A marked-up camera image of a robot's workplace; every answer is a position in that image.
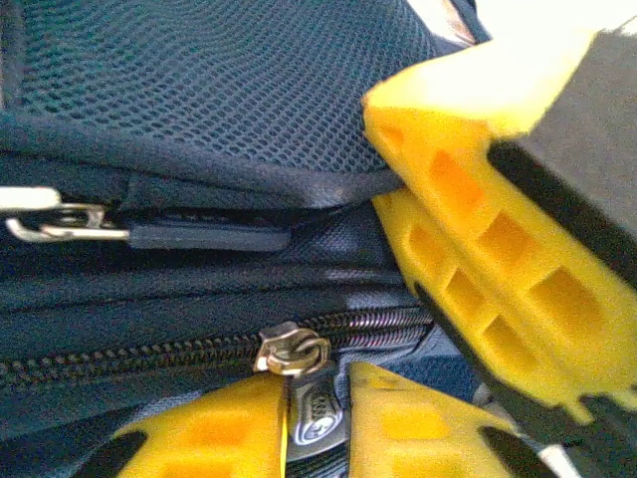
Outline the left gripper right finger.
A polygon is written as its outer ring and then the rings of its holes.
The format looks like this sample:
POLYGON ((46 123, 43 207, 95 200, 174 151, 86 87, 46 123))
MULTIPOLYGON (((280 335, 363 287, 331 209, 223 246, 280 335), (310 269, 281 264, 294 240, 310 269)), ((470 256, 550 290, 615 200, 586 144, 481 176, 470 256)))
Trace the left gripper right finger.
POLYGON ((351 477, 553 477, 510 423, 377 365, 349 366, 351 477))

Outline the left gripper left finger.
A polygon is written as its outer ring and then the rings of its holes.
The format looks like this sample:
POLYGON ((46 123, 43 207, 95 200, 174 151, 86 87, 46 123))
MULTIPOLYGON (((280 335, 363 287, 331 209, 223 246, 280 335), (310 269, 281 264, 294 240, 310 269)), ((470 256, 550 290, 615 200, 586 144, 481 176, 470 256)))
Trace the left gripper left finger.
POLYGON ((118 430, 84 477, 283 477, 287 381, 260 373, 118 430))

